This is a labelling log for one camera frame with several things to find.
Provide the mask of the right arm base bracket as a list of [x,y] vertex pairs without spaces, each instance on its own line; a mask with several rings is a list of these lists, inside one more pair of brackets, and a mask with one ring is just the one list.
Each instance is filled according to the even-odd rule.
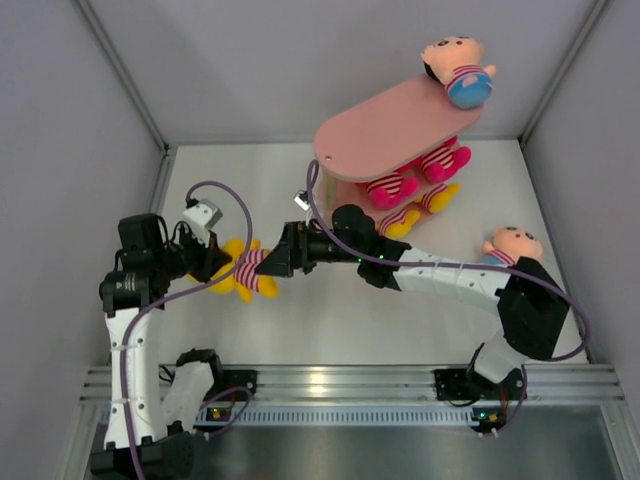
[[434,379],[437,399],[459,407],[480,401],[516,401],[526,393],[522,372],[517,369],[499,383],[467,368],[437,369]]

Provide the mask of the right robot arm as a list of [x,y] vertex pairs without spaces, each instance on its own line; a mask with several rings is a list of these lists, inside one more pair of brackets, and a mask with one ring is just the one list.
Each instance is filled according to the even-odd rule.
[[286,223],[255,271],[290,278],[319,263],[355,263],[373,287],[437,294],[495,315],[501,331],[478,348],[466,373],[468,388],[480,397],[500,389],[526,361],[551,361],[569,311],[564,292],[533,258],[512,265],[458,263],[382,236],[353,204],[339,207],[327,226]]

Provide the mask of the pink white panda plush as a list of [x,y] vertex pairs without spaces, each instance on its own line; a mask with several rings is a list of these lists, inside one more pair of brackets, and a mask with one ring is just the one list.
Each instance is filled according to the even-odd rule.
[[445,140],[417,160],[421,172],[431,184],[444,182],[464,168],[472,158],[472,150],[460,145],[458,137]]
[[419,189],[419,181],[394,171],[369,182],[357,183],[357,186],[367,194],[374,207],[390,210],[411,197]]

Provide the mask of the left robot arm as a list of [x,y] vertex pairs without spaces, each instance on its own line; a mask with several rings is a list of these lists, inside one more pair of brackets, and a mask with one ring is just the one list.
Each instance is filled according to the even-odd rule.
[[204,399],[226,386],[217,354],[181,355],[167,394],[159,385],[159,332],[172,281],[209,281],[230,256],[213,231],[214,206],[187,208],[167,238],[164,219],[140,214],[118,223],[116,265],[99,287],[111,347],[111,402],[104,446],[90,456],[99,479],[186,479],[194,465],[190,430]]

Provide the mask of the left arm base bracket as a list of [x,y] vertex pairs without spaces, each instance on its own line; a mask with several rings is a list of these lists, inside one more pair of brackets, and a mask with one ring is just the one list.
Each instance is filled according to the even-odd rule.
[[[166,365],[161,365],[158,371],[159,380],[166,383],[173,383],[175,374],[174,371],[169,369]],[[216,394],[219,394],[227,389],[233,387],[243,386],[251,391],[252,394],[256,392],[258,372],[253,369],[224,369],[219,370],[213,374],[214,383],[209,391],[205,394],[204,400],[210,400]],[[248,398],[246,393],[233,393],[232,399],[238,399],[243,401]]]

